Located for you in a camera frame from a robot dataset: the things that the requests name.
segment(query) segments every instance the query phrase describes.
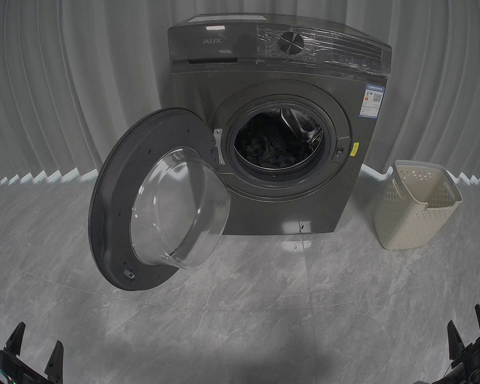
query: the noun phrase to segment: floor tile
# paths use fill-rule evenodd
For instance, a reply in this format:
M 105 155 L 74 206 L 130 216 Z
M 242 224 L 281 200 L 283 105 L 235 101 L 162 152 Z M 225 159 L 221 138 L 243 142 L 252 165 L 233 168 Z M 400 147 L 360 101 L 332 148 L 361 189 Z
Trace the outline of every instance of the floor tile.
M 48 281 L 109 295 L 113 288 L 99 273 L 88 242 L 94 183 L 43 181 L 30 187 L 9 186 L 13 190 L 5 197 L 0 229 L 6 247 L 4 262 Z
M 115 289 L 113 296 L 194 309 L 307 308 L 310 298 L 301 236 L 222 236 L 197 269 L 180 270 L 149 291 Z
M 60 340 L 64 382 L 98 383 L 108 313 L 105 300 L 23 273 L 0 303 L 1 343 L 23 321 L 26 330 L 20 358 L 25 363 L 43 373 Z
M 112 299 L 103 383 L 315 383 L 310 310 L 233 312 Z
M 480 197 L 480 188 L 468 187 L 472 198 L 428 245 L 388 251 L 373 226 L 376 202 L 385 186 L 386 181 L 360 174 L 335 232 L 305 236 L 313 306 L 390 295 L 450 279 L 467 269 L 480 273 L 480 239 L 474 234 L 480 228 L 475 213 L 480 199 L 473 199 L 475 193 Z
M 466 274 L 462 274 L 463 281 L 472 279 Z M 318 383 L 431 383 L 440 379 L 449 364 L 448 321 L 454 320 L 462 337 L 479 335 L 474 318 L 476 292 L 469 291 L 470 282 L 460 280 L 314 308 Z

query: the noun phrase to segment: washing machine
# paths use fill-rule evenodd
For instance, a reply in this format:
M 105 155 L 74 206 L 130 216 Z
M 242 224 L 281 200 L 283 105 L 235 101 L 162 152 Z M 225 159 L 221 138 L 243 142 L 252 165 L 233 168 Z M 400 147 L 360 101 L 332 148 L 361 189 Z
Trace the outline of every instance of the washing machine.
M 391 48 L 342 24 L 200 15 L 168 30 L 168 105 L 116 143 L 89 212 L 125 290 L 195 267 L 221 234 L 332 232 L 368 149 Z

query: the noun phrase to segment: washing machine door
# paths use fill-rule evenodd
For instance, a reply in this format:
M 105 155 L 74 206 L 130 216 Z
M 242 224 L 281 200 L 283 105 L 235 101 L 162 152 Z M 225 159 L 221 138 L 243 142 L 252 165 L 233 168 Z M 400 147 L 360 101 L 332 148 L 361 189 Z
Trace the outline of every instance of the washing machine door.
M 115 144 L 88 217 L 93 258 L 111 284 L 156 287 L 216 247 L 230 195 L 214 169 L 215 144 L 208 126 L 181 108 L 146 116 Z

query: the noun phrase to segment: laundry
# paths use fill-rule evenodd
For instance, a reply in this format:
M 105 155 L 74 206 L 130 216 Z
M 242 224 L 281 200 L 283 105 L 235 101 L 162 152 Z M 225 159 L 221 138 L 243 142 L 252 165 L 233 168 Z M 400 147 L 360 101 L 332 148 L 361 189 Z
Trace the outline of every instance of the laundry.
M 259 113 L 237 134 L 235 147 L 250 163 L 263 168 L 287 168 L 312 154 L 306 142 L 298 140 L 280 115 Z

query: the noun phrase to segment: white plastic basket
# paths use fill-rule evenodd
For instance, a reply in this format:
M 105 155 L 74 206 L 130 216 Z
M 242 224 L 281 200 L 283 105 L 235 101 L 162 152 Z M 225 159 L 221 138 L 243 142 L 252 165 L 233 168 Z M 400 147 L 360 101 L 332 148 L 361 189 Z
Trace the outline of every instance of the white plastic basket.
M 427 244 L 462 202 L 445 168 L 397 160 L 373 221 L 385 249 Z

